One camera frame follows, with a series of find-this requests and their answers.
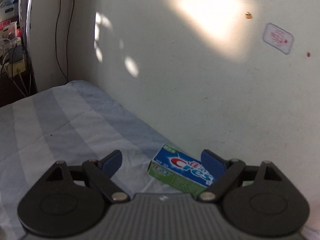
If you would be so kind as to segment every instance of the toothpaste box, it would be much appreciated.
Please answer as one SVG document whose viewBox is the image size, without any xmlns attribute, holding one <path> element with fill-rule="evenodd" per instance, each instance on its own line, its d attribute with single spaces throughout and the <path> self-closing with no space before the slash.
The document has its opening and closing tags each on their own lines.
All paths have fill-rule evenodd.
<svg viewBox="0 0 320 240">
<path fill-rule="evenodd" d="M 194 197 L 215 181 L 200 161 L 167 145 L 152 159 L 148 173 L 184 193 L 191 193 Z"/>
</svg>

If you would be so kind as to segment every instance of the white wall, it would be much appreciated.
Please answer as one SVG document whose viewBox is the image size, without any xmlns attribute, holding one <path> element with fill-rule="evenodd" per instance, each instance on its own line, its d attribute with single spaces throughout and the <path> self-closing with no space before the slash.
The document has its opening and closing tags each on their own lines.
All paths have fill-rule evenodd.
<svg viewBox="0 0 320 240">
<path fill-rule="evenodd" d="M 208 148 L 248 164 L 272 160 L 320 229 L 319 4 L 76 0 L 71 77 L 98 85 L 192 156 Z M 289 55 L 262 41 L 269 22 L 293 34 Z"/>
<path fill-rule="evenodd" d="M 57 31 L 57 51 L 65 75 L 66 36 L 71 14 L 71 0 L 61 0 L 61 14 Z M 30 14 L 30 53 L 38 91 L 64 85 L 55 57 L 55 26 L 59 12 L 59 0 L 32 0 Z"/>
</svg>

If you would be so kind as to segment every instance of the mattress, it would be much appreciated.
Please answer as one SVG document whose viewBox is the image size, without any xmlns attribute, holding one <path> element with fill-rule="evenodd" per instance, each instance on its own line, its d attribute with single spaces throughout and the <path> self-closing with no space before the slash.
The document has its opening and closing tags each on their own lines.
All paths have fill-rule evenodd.
<svg viewBox="0 0 320 240">
<path fill-rule="evenodd" d="M 131 197 L 137 192 L 178 192 L 146 172 L 163 144 L 171 143 L 85 81 L 0 108 L 0 239 L 24 235 L 18 203 L 57 160 L 80 165 L 118 149 L 123 163 L 112 181 Z"/>
</svg>

